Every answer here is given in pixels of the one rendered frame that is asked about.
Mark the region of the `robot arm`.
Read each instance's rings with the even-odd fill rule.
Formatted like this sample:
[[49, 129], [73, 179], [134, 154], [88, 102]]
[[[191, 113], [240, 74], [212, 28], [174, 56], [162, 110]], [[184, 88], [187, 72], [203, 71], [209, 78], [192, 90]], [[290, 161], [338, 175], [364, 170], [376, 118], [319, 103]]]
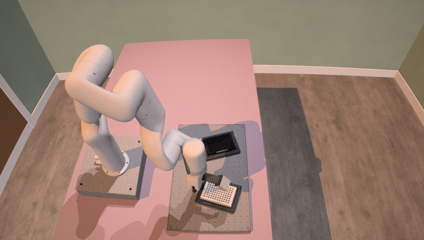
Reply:
[[112, 177], [129, 167], [128, 155], [120, 150], [109, 132], [107, 117], [140, 124], [142, 147], [151, 162], [163, 171], [171, 171], [182, 153], [185, 169], [200, 176], [207, 169], [204, 143], [179, 130], [169, 129], [163, 139], [165, 109], [146, 76], [139, 70], [124, 73], [112, 91], [102, 88], [114, 66], [112, 50], [103, 44], [93, 45], [81, 53], [65, 80], [65, 89], [73, 99], [81, 119], [84, 142], [96, 153], [96, 164]]

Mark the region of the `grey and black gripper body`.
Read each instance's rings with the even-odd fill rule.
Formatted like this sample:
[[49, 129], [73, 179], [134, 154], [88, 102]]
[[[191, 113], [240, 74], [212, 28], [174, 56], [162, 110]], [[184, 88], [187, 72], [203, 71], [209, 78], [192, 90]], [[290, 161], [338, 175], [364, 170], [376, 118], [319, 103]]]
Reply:
[[[207, 168], [206, 168], [206, 171], [205, 171], [204, 173], [206, 173], [206, 172], [207, 172]], [[203, 173], [202, 175], [199, 175], [199, 176], [193, 176], [193, 175], [190, 175], [190, 174], [187, 172], [187, 174], [186, 174], [186, 183], [187, 183], [187, 187], [188, 187], [189, 189], [191, 189], [191, 188], [192, 188], [192, 186], [194, 186], [194, 187], [195, 187], [195, 189], [196, 189], [197, 191], [199, 191], [199, 190], [201, 189], [202, 184], [203, 184], [202, 177], [203, 177], [204, 173]]]

